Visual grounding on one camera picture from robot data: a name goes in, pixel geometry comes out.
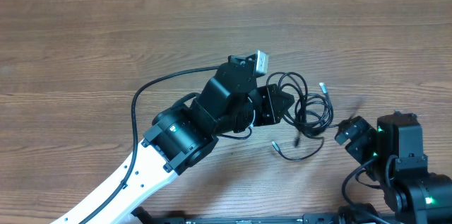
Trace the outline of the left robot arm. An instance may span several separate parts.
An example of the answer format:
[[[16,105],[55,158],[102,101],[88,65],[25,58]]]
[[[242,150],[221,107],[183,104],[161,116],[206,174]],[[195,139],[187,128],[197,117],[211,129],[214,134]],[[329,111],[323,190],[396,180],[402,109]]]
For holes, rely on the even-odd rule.
[[[232,57],[213,67],[201,93],[189,93],[159,113],[133,151],[101,185],[57,223],[121,223],[150,195],[214,149],[221,134],[277,124],[294,104],[276,84],[259,87],[266,65]]]

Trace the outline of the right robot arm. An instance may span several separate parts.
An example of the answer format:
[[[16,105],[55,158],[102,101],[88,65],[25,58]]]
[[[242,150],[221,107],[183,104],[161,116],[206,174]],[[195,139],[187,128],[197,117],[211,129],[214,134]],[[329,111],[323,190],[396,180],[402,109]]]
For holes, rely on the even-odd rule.
[[[451,178],[428,171],[416,114],[394,112],[379,117],[375,127],[361,116],[351,117],[339,123],[335,140],[359,163],[341,186],[349,204],[345,221],[385,223],[371,204],[356,204],[347,195],[348,182],[364,173],[379,183],[396,222],[451,222]]]

